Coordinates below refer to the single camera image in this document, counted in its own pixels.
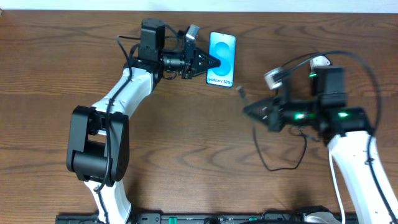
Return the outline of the blue Galaxy smartphone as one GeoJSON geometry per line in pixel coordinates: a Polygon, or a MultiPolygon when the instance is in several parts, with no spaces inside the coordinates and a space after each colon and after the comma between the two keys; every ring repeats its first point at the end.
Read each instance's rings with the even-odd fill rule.
{"type": "Polygon", "coordinates": [[[211,68],[206,74],[208,85],[232,88],[234,83],[234,67],[236,56],[236,37],[219,32],[210,33],[209,54],[217,58],[221,64],[211,68]]]}

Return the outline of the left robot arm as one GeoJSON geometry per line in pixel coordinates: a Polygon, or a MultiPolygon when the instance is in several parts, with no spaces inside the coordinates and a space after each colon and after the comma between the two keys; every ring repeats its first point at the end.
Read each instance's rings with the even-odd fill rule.
{"type": "Polygon", "coordinates": [[[123,74],[113,88],[91,106],[77,106],[70,123],[66,166],[93,194],[99,213],[94,223],[130,223],[132,205],[123,177],[129,164],[129,120],[140,102],[170,73],[171,79],[197,77],[221,62],[196,46],[200,28],[173,30],[177,41],[165,48],[171,27],[160,19],[144,19],[141,35],[130,50],[123,74]]]}

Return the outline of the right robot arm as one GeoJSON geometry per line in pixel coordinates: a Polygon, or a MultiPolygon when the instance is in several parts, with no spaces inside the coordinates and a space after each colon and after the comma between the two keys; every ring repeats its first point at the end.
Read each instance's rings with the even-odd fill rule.
{"type": "Polygon", "coordinates": [[[318,131],[345,180],[360,223],[397,223],[397,198],[377,151],[376,129],[363,108],[346,105],[345,71],[317,66],[310,74],[312,100],[292,100],[290,88],[272,98],[245,106],[243,112],[279,132],[285,125],[318,131]]]}

